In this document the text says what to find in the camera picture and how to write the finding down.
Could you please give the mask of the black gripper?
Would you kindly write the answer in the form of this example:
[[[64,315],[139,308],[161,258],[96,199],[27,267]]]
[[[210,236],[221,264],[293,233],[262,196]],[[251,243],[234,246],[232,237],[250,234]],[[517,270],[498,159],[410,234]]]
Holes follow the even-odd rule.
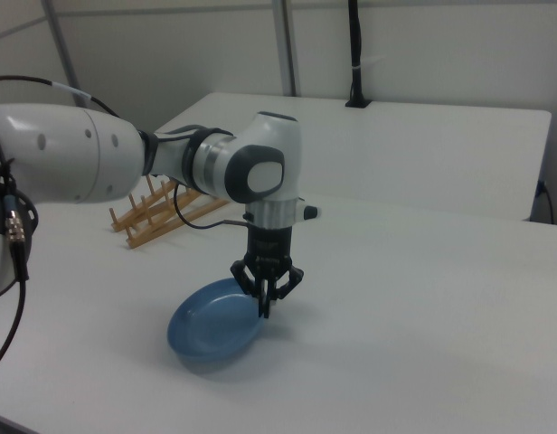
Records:
[[[231,274],[242,292],[258,301],[259,317],[267,319],[271,303],[284,299],[304,277],[302,269],[292,266],[291,240],[291,227],[271,230],[250,225],[245,262],[242,259],[236,260],[231,265]],[[275,281],[270,281],[267,290],[267,281],[258,277],[251,278],[247,268],[251,272],[288,271],[288,281],[279,288]]]

